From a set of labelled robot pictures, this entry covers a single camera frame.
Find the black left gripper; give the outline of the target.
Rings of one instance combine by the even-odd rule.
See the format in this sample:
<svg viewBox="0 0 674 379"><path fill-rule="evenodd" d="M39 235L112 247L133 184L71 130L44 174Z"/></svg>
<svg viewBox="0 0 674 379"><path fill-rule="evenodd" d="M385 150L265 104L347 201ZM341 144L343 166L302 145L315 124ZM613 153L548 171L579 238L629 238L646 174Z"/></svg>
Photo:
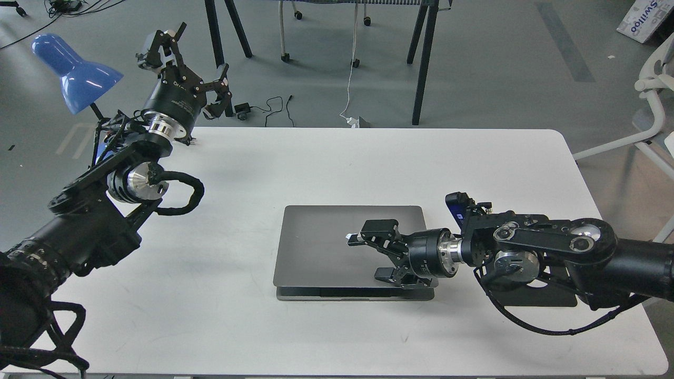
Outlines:
<svg viewBox="0 0 674 379"><path fill-rule="evenodd" d="M135 57L139 68L160 72L154 91L141 110L142 117L149 119L162 114L176 120L185 132L191 132L202 108L205 118L220 118L223 114L232 117L234 110L228 63L217 67L219 79L205 84L190 68L180 68L184 61L177 42L186 28L187 24L181 22L177 31L157 29L147 36L141 53ZM196 87L204 94L196 93ZM209 92L216 93L216 100L205 105L205 93Z"/></svg>

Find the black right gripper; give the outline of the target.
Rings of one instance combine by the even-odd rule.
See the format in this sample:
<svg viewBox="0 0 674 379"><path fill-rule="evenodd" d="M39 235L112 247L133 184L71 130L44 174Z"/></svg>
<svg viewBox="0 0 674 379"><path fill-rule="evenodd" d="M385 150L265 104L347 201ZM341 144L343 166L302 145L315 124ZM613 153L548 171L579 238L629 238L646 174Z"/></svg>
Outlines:
<svg viewBox="0 0 674 379"><path fill-rule="evenodd" d="M433 277L452 278L464 263L462 239L447 228L418 231L402 237L395 219L370 219L360 233L347 235L349 246L367 245L394 257L394 267L377 268L374 278L403 290L429 290Z"/></svg>

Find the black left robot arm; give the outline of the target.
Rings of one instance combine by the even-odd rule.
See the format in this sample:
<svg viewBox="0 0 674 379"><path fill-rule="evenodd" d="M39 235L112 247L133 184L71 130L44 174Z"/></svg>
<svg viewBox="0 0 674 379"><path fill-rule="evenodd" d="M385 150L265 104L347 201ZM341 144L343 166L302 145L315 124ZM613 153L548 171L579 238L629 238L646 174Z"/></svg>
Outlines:
<svg viewBox="0 0 674 379"><path fill-rule="evenodd" d="M89 362L73 344L86 310L52 300L53 293L72 274L84 277L130 255L152 214L187 214L204 197L199 179L159 165L173 142L192 142L200 113L218 118L231 105L226 63L212 82L185 64L178 41L186 26L148 36L137 63L158 81L145 105L138 115L98 115L91 168L49 202L52 221L2 253L2 368L58 377L46 366L63 360L85 378Z"/></svg>

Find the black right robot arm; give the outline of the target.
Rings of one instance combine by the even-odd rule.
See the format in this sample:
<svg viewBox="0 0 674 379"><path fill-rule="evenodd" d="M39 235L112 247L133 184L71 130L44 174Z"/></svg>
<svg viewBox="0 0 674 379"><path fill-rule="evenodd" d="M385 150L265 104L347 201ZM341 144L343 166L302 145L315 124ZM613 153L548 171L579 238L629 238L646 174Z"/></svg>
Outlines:
<svg viewBox="0 0 674 379"><path fill-rule="evenodd" d="M538 334L575 335L597 328L650 298L672 301L672 244L621 239L596 218L549 219L544 214L493 213L464 192L446 195L445 204L460 232L447 228L404 235L395 219L370 219L349 246L367 245L389 257L375 279L403 290L434 288L455 276L460 264L474 277L507 319ZM495 297L532 281L566 291L591 310L608 313L582 328L549 331L508 312Z"/></svg>

